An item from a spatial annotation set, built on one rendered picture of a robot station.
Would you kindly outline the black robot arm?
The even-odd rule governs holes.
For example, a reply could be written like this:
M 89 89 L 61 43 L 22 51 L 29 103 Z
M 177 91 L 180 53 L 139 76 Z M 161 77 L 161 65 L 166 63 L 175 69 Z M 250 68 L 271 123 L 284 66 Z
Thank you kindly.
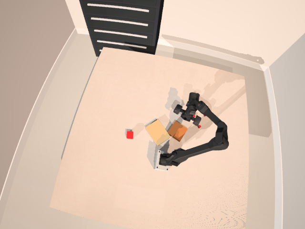
M 199 93 L 189 93 L 189 100 L 186 104 L 187 113 L 195 115 L 198 110 L 203 115 L 207 116 L 211 121 L 217 125 L 215 137 L 206 144 L 196 146 L 187 150 L 179 148 L 172 151 L 170 154 L 160 154 L 159 165 L 161 166 L 178 166 L 180 163 L 186 161 L 188 158 L 206 153 L 209 151 L 226 150 L 229 146 L 227 125 L 219 119 L 210 108 L 203 102 L 199 101 Z

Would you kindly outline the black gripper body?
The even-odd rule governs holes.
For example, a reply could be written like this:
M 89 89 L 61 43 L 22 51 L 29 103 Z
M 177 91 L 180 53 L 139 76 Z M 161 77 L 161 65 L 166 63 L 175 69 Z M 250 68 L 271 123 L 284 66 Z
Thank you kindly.
M 185 117 L 185 118 L 187 118 L 189 120 L 192 120 L 193 121 L 193 125 L 196 125 L 196 126 L 199 125 L 199 123 L 201 121 L 201 117 L 199 117 L 197 115 L 196 118 L 194 118 L 193 115 L 189 115 L 186 110 L 183 110 L 182 106 L 179 105 L 179 104 L 176 106 L 176 108 L 174 109 L 173 112 L 176 113 L 177 115 L 181 112 L 182 113 L 181 114 L 182 117 Z

